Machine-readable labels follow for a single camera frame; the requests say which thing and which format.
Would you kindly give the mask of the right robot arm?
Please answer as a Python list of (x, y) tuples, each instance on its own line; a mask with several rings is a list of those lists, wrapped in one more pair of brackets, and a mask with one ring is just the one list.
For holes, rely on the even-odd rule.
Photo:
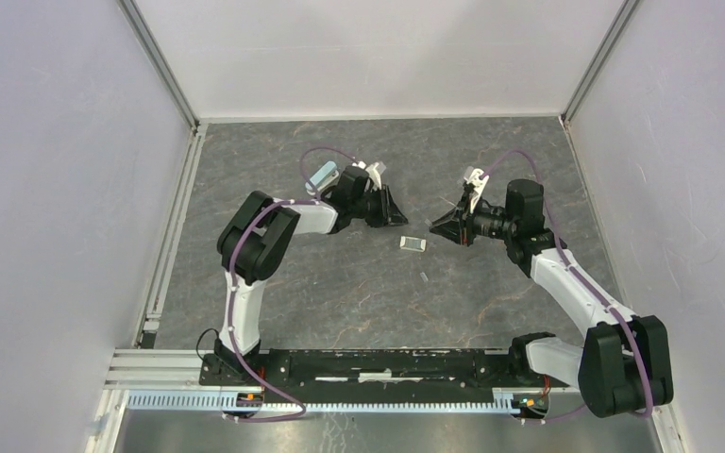
[(580, 346), (541, 332), (516, 337), (507, 360), (510, 378), (531, 385), (542, 375), (580, 391), (596, 417), (649, 416), (672, 402), (674, 385), (666, 326), (639, 316), (605, 291), (547, 226), (543, 185), (508, 183), (493, 206), (483, 184), (463, 184), (457, 205), (430, 224), (430, 233), (470, 246), (478, 237), (504, 243), (508, 258), (563, 309), (583, 337)]

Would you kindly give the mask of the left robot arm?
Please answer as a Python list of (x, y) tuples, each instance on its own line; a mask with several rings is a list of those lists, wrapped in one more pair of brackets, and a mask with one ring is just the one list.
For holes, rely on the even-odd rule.
[(348, 165), (337, 176), (311, 188), (313, 198), (275, 198), (251, 193), (217, 240), (227, 282), (227, 302), (214, 353), (236, 384), (251, 382), (259, 372), (261, 301), (267, 280), (278, 270), (292, 238), (335, 234), (353, 220), (369, 227), (408, 223), (389, 187), (381, 181), (383, 164)]

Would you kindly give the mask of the white staple box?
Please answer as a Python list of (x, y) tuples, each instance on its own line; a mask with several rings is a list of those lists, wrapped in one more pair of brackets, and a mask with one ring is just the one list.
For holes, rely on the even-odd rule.
[(399, 240), (399, 248), (401, 250), (423, 253), (426, 251), (427, 241), (423, 238), (402, 236)]

